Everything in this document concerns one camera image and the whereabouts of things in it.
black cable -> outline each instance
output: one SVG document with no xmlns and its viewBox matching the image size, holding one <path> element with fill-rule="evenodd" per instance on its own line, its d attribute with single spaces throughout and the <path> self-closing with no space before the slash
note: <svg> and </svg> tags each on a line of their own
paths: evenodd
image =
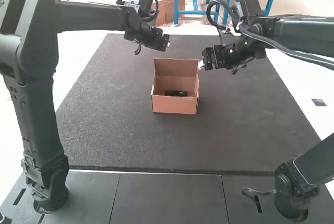
<svg viewBox="0 0 334 224">
<path fill-rule="evenodd" d="M 325 67 L 325 68 L 328 68 L 334 71 L 334 62 L 327 61 L 324 58 L 317 57 L 313 54 L 300 53 L 300 52 L 291 50 L 290 48 L 287 48 L 281 45 L 275 40 L 272 40 L 267 37 L 264 37 L 264 36 L 248 31 L 248 26 L 243 23 L 240 23 L 238 27 L 239 27 L 240 32 L 244 34 L 245 36 L 252 38 L 254 40 L 266 43 L 290 57 L 296 58 L 298 60 L 306 61 L 312 64 L 316 64 L 316 65 L 319 65 L 319 66 L 322 66 L 322 67 Z"/>
<path fill-rule="evenodd" d="M 219 28 L 221 30 L 225 30 L 226 29 L 225 26 L 219 25 L 219 24 L 217 24 L 216 22 L 214 22 L 212 20 L 212 18 L 211 18 L 211 9 L 212 9 L 212 7 L 214 5 L 222 5 L 228 11 L 229 15 L 231 16 L 232 23 L 234 25 L 237 25 L 239 23 L 238 16 L 232 11 L 232 8 L 229 7 L 229 5 L 225 1 L 214 0 L 214 1 L 210 2 L 209 5 L 208 5 L 208 7 L 207 7 L 207 19 L 208 19 L 208 21 L 210 22 L 211 25 L 213 25 L 214 27 Z"/>
<path fill-rule="evenodd" d="M 158 16 L 159 2 L 158 2 L 158 0 L 154 0 L 154 1 L 156 2 L 156 12 L 154 13 L 154 15 L 151 15 L 151 16 L 146 17 L 146 18 L 142 18 L 144 22 L 151 22 L 152 20 L 154 20 Z"/>
</svg>

dark gray carpet mat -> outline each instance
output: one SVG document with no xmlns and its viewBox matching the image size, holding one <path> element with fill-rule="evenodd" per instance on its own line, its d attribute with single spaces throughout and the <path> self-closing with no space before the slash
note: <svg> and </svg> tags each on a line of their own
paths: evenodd
<svg viewBox="0 0 334 224">
<path fill-rule="evenodd" d="M 319 138 L 269 60 L 201 71 L 197 115 L 154 114 L 154 57 L 201 58 L 217 36 L 171 36 L 165 52 L 108 34 L 57 111 L 73 168 L 273 172 Z"/>
</svg>

cardboard box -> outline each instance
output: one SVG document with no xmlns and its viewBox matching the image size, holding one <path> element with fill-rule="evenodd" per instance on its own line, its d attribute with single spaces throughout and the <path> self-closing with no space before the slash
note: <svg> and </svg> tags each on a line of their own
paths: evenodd
<svg viewBox="0 0 334 224">
<path fill-rule="evenodd" d="M 198 105 L 198 60 L 155 58 L 156 73 L 151 98 L 154 113 L 196 114 Z M 168 90 L 187 91 L 187 97 L 165 96 Z"/>
<path fill-rule="evenodd" d="M 175 0 L 162 0 L 159 1 L 159 14 L 155 26 L 160 27 L 164 24 L 171 23 L 174 21 L 174 4 Z M 178 10 L 183 11 L 186 7 L 186 0 L 178 0 Z"/>
</svg>

black mat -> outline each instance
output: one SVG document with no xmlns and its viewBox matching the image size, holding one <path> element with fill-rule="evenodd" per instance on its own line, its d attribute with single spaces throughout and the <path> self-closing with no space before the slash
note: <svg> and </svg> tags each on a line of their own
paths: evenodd
<svg viewBox="0 0 334 224">
<path fill-rule="evenodd" d="M 69 199 L 58 211 L 41 215 L 33 209 L 31 189 L 22 174 L 0 207 L 12 224 L 108 224 L 118 186 L 119 174 L 70 172 L 66 185 Z M 24 193 L 18 198 L 21 190 Z"/>
<path fill-rule="evenodd" d="M 112 223 L 228 224 L 221 176 L 122 174 Z"/>
<path fill-rule="evenodd" d="M 260 197 L 263 213 L 260 214 L 254 202 L 241 194 L 243 187 L 259 191 L 274 189 L 274 178 L 260 176 L 223 175 L 226 205 L 230 224 L 291 224 L 277 211 L 273 196 Z M 334 223 L 334 201 L 325 186 L 320 187 L 320 195 L 312 199 L 308 209 L 308 218 L 303 224 Z"/>
<path fill-rule="evenodd" d="M 57 111 L 74 168 L 273 172 L 319 141 L 271 63 L 200 72 L 197 115 L 154 114 L 154 57 L 201 58 L 217 36 L 172 36 L 157 52 L 109 34 Z"/>
</svg>

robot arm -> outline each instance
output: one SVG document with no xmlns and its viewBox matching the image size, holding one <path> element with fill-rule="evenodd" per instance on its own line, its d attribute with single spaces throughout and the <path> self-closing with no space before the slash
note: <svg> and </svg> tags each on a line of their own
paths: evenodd
<svg viewBox="0 0 334 224">
<path fill-rule="evenodd" d="M 232 17 L 234 29 L 241 33 L 235 42 L 215 45 L 203 50 L 202 66 L 205 70 L 231 69 L 235 74 L 255 58 L 266 57 L 265 48 L 279 51 L 300 60 L 321 65 L 334 70 L 334 62 L 312 54 L 334 57 L 334 18 L 301 15 L 262 16 L 258 0 L 241 0 L 229 8 L 223 5 Z M 208 20 L 217 27 L 221 36 L 224 28 Z M 334 178 L 334 134 L 317 144 L 305 154 L 284 162 L 275 170 L 275 189 L 259 192 L 243 188 L 242 193 L 257 203 L 257 196 L 274 194 L 277 210 L 293 221 L 303 221 L 308 215 L 308 205 L 318 194 L 318 187 Z"/>
<path fill-rule="evenodd" d="M 169 35 L 147 21 L 152 2 L 138 0 L 137 4 L 121 6 L 67 0 L 0 0 L 0 73 L 15 107 L 24 147 L 21 165 L 39 213 L 61 208 L 68 198 L 68 160 L 59 139 L 52 95 L 58 64 L 57 34 L 73 30 L 125 31 L 126 40 L 139 44 L 136 54 L 141 45 L 165 51 Z"/>
</svg>

